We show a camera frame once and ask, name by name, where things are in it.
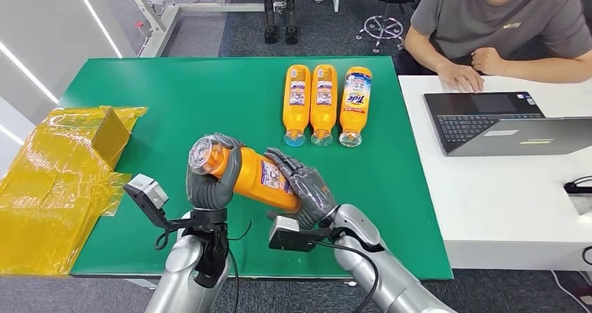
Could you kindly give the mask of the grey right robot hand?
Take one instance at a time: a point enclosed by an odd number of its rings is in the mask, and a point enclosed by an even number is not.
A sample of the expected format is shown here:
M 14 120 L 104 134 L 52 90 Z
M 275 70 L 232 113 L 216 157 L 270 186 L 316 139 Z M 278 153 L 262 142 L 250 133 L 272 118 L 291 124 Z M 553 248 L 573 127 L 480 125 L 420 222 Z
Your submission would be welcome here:
M 301 205 L 295 218 L 301 229 L 311 230 L 338 207 L 333 193 L 317 169 L 273 147 L 268 147 L 264 156 L 281 171 L 299 199 Z

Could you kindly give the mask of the person's right hand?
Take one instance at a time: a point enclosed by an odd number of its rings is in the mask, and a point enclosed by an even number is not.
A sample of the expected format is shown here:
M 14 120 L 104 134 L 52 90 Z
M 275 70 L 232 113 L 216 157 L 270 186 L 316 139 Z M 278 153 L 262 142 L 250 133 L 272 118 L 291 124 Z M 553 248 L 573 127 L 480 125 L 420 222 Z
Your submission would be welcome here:
M 436 67 L 436 73 L 450 89 L 474 93 L 484 90 L 483 78 L 469 66 L 446 62 Z

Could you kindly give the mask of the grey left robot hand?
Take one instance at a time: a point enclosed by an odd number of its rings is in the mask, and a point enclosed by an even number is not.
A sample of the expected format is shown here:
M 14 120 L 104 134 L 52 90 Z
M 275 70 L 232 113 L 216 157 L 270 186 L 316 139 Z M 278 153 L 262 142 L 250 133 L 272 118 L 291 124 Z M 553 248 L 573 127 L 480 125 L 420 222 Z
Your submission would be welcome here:
M 199 174 L 197 169 L 198 143 L 201 141 L 199 139 L 188 153 L 186 194 L 194 208 L 220 210 L 225 208 L 232 199 L 233 190 L 242 168 L 241 148 L 244 143 L 219 132 L 205 135 L 202 138 L 209 139 L 212 145 L 220 145 L 223 149 L 230 151 L 227 166 L 221 178 L 212 174 Z

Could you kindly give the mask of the person's left hand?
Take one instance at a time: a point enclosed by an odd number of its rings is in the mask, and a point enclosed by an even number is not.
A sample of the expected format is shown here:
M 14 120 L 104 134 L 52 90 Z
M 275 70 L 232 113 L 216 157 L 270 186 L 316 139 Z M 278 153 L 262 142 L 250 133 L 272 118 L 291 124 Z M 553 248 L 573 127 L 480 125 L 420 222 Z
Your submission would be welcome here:
M 505 74 L 507 61 L 503 59 L 496 48 L 478 48 L 471 53 L 471 66 L 485 75 Z

